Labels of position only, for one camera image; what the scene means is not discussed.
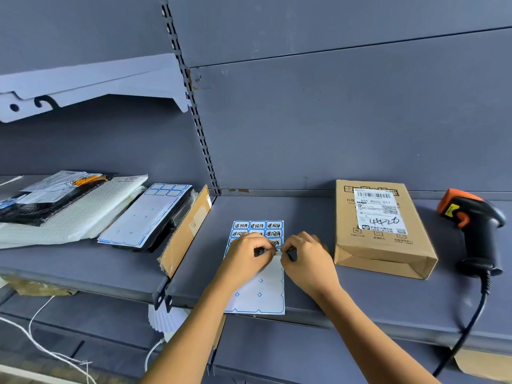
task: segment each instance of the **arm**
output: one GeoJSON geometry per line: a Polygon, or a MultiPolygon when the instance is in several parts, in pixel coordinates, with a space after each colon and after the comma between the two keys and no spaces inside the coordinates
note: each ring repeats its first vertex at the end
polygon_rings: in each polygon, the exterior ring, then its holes
{"type": "Polygon", "coordinates": [[[317,237],[302,232],[281,250],[297,249],[297,261],[286,255],[286,274],[302,288],[334,324],[369,384],[439,384],[424,367],[384,334],[339,285],[331,256],[317,237]]]}
{"type": "Polygon", "coordinates": [[[274,255],[272,243],[259,233],[245,234],[233,241],[214,280],[140,383],[199,384],[227,303],[274,255]],[[254,257],[255,248],[266,251],[254,257]]]}

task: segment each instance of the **qr code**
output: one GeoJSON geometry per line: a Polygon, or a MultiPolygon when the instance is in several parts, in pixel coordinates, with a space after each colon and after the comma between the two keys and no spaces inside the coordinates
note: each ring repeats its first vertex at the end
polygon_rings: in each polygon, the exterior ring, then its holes
{"type": "Polygon", "coordinates": [[[382,206],[382,212],[386,214],[398,214],[395,206],[382,206]]]}

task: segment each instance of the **person's left hand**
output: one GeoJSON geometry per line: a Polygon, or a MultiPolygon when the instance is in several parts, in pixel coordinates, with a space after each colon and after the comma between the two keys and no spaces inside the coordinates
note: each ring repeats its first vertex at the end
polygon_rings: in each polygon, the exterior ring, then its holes
{"type": "Polygon", "coordinates": [[[269,239],[259,233],[244,233],[231,243],[213,283],[221,285],[232,295],[263,270],[274,255],[275,247],[269,239]],[[255,257],[256,248],[266,251],[255,257]]]}

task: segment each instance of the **black cable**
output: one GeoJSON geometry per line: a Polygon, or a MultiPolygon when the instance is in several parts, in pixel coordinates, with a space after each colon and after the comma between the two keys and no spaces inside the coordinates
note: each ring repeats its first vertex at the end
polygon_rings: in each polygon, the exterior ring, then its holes
{"type": "Polygon", "coordinates": [[[462,330],[462,333],[460,335],[459,340],[451,350],[451,352],[441,361],[439,366],[436,368],[436,370],[433,372],[433,376],[437,377],[439,373],[446,367],[446,365],[451,361],[451,359],[457,354],[457,352],[462,348],[464,345],[464,342],[466,342],[467,336],[470,335],[471,329],[473,329],[473,326],[478,321],[478,318],[482,315],[483,309],[485,307],[485,302],[487,301],[487,296],[490,292],[490,272],[486,271],[480,276],[480,280],[482,281],[482,288],[481,293],[482,297],[480,298],[480,303],[478,304],[477,310],[475,311],[475,314],[473,314],[473,317],[471,318],[470,323],[467,324],[466,328],[462,330]]]}

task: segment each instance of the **hand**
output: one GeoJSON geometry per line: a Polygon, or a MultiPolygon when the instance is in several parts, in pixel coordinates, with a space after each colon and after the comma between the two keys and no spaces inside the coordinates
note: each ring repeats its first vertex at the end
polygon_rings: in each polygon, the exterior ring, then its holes
{"type": "Polygon", "coordinates": [[[306,232],[292,235],[281,247],[281,252],[281,264],[286,275],[315,301],[325,294],[341,289],[334,262],[318,236],[310,236],[306,232]],[[286,255],[291,247],[297,250],[296,262],[286,255]]]}
{"type": "Polygon", "coordinates": [[[231,243],[217,270],[214,282],[226,288],[230,296],[265,268],[275,255],[275,247],[259,233],[244,233],[231,243]],[[254,256],[256,248],[266,251],[254,256]]]}

